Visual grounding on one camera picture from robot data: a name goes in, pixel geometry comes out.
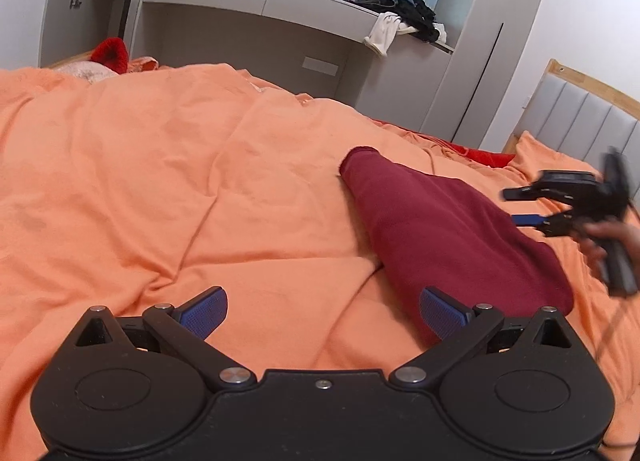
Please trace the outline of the person's right hand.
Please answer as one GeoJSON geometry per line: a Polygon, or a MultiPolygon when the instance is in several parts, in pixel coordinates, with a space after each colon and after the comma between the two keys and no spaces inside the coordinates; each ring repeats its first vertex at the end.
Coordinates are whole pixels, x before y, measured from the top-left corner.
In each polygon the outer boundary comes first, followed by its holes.
{"type": "Polygon", "coordinates": [[[603,221],[600,223],[586,223],[574,236],[580,252],[584,255],[592,276],[602,279],[600,263],[606,258],[603,247],[597,240],[620,241],[629,255],[634,277],[639,280],[640,240],[639,229],[620,221],[603,221]]]}

